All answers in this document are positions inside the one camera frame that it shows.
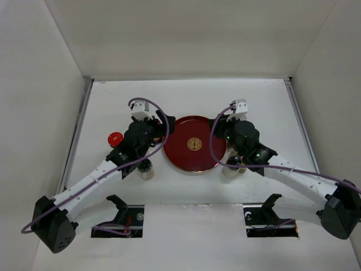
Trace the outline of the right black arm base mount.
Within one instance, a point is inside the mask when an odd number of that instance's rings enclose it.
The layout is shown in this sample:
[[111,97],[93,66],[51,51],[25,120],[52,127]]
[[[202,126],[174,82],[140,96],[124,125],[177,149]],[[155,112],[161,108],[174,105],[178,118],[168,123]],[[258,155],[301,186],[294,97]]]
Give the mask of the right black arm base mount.
[[248,238],[298,238],[296,221],[290,218],[280,218],[273,210],[276,201],[281,197],[281,194],[272,194],[263,203],[243,205]]

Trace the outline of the red lid sauce jar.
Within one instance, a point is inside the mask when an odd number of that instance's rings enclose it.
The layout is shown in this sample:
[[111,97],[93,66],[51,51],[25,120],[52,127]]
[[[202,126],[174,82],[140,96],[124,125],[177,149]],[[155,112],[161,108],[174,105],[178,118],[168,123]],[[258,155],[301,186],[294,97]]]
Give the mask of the red lid sauce jar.
[[124,136],[122,133],[120,132],[113,132],[108,136],[108,144],[112,147],[115,148],[118,146],[118,144],[123,140]]
[[163,124],[161,123],[160,120],[157,121],[157,129],[155,132],[155,136],[153,138],[155,144],[159,144],[162,142],[164,137],[164,128],[163,128]]

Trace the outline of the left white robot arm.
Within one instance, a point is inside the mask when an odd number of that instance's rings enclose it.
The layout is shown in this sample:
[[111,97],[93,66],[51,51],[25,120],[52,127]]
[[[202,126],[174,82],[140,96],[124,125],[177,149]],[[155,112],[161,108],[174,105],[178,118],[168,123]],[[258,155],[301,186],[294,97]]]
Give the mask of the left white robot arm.
[[158,138],[167,140],[174,132],[175,117],[162,110],[156,114],[133,114],[123,140],[88,176],[51,199],[36,201],[29,227],[52,253],[62,252],[85,229],[125,222],[127,205],[113,191],[115,184],[149,159]]

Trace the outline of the black cap pepper grinder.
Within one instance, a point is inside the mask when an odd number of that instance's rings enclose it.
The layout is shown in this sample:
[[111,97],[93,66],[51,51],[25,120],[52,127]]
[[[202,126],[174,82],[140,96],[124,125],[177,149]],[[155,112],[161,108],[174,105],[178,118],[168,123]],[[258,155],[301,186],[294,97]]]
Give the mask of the black cap pepper grinder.
[[150,180],[154,177],[155,171],[152,165],[152,162],[149,159],[141,161],[137,167],[140,177],[143,180]]

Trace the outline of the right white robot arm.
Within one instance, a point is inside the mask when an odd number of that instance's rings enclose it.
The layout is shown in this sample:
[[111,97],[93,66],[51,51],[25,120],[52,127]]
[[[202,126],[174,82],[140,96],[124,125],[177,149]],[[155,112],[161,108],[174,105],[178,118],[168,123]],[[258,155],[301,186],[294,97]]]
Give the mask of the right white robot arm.
[[360,189],[348,180],[301,169],[259,142],[259,131],[245,120],[219,115],[209,120],[210,137],[225,139],[241,156],[233,168],[248,168],[279,181],[309,198],[314,207],[305,217],[338,239],[348,239],[360,222]]

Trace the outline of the black cap white salt bottle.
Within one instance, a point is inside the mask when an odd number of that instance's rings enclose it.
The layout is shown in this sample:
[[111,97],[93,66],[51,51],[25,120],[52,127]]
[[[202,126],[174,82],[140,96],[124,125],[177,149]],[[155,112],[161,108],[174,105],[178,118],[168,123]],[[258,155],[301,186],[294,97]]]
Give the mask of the black cap white salt bottle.
[[242,159],[236,155],[229,156],[226,164],[222,169],[223,175],[227,178],[235,178],[237,175],[241,174],[239,172],[239,166],[242,163]]

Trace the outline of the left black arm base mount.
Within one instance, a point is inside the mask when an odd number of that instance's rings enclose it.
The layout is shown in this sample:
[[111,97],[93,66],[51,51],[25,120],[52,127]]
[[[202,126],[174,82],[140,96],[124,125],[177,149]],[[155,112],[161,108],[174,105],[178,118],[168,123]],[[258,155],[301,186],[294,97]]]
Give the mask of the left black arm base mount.
[[108,196],[117,213],[111,220],[98,224],[91,230],[92,238],[142,238],[144,205],[128,205],[116,195]]

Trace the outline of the yellow label small bottle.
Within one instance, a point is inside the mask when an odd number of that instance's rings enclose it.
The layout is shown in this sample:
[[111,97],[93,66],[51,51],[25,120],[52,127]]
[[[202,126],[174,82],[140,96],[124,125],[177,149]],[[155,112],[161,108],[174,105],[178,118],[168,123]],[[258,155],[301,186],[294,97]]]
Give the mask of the yellow label small bottle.
[[246,170],[247,170],[247,167],[244,167],[244,165],[245,165],[244,163],[241,163],[241,165],[242,165],[242,167],[239,168],[239,172],[240,173],[245,173]]

